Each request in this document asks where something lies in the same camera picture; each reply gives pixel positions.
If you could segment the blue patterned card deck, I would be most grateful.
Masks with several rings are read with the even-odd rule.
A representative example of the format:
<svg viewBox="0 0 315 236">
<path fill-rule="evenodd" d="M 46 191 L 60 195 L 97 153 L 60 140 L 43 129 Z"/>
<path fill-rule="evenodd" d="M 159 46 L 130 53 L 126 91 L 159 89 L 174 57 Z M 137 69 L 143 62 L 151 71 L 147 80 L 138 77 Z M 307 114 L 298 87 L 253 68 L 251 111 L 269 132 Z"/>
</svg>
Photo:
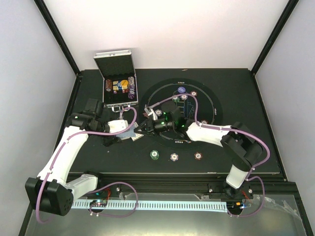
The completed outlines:
<svg viewBox="0 0 315 236">
<path fill-rule="evenodd" d="M 118 138 L 120 138 L 121 140 L 126 140 L 129 138 L 134 138 L 136 137 L 136 133 L 134 132 L 134 127 L 130 128 L 128 131 L 121 133 L 121 134 L 117 134 L 116 135 Z"/>
</svg>

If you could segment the blue white poker chip stack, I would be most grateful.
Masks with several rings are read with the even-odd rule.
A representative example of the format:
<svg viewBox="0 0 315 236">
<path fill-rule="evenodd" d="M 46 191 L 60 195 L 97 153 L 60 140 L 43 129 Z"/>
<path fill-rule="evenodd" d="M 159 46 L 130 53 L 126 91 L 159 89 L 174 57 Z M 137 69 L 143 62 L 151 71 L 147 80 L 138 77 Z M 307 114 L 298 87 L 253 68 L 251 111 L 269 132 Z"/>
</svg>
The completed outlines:
<svg viewBox="0 0 315 236">
<path fill-rule="evenodd" d="M 177 161 L 177 160 L 179 159 L 179 156 L 178 156 L 178 154 L 173 153 L 173 154 L 170 155 L 170 159 L 171 159 L 172 161 Z"/>
</svg>

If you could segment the purple small blind button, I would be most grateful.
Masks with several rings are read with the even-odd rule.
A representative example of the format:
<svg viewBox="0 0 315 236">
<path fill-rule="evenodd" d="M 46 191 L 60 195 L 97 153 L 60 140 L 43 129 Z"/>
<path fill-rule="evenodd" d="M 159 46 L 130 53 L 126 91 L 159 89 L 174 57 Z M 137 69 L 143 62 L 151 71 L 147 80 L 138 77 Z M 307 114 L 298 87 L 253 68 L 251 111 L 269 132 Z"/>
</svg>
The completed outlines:
<svg viewBox="0 0 315 236">
<path fill-rule="evenodd" d="M 178 87 L 177 89 L 178 93 L 186 93 L 186 88 L 185 87 Z"/>
</svg>

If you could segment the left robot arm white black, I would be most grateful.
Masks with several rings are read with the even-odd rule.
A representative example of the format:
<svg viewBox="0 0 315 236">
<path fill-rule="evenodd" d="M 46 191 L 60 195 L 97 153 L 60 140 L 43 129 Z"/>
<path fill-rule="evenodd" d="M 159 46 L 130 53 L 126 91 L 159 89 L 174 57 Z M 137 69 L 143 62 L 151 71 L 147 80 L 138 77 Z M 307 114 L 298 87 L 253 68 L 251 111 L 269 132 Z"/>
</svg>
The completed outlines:
<svg viewBox="0 0 315 236">
<path fill-rule="evenodd" d="M 72 203 L 87 193 L 101 196 L 106 189 L 96 175 L 83 174 L 67 182 L 74 160 L 90 135 L 114 136 L 133 127 L 133 123 L 119 119 L 108 123 L 101 121 L 101 112 L 85 110 L 73 113 L 67 120 L 60 143 L 52 157 L 37 175 L 28 178 L 25 189 L 39 223 L 40 212 L 65 216 Z"/>
</svg>

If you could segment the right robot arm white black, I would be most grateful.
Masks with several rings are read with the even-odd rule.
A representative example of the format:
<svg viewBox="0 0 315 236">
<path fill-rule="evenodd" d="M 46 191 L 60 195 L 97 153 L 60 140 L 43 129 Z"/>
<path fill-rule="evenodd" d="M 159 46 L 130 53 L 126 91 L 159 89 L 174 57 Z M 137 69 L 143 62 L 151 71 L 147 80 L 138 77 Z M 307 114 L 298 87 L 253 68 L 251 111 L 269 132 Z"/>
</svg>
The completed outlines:
<svg viewBox="0 0 315 236">
<path fill-rule="evenodd" d="M 223 184 L 223 193 L 227 198 L 236 198 L 242 192 L 242 184 L 249 181 L 249 175 L 265 160 L 257 160 L 266 151 L 270 157 L 267 145 L 256 136 L 242 130 L 244 126 L 237 122 L 232 126 L 217 126 L 203 124 L 188 118 L 153 120 L 149 118 L 142 122 L 134 132 L 154 136 L 163 132 L 173 131 L 186 142 L 205 142 L 220 146 L 231 157 L 232 166 Z"/>
</svg>

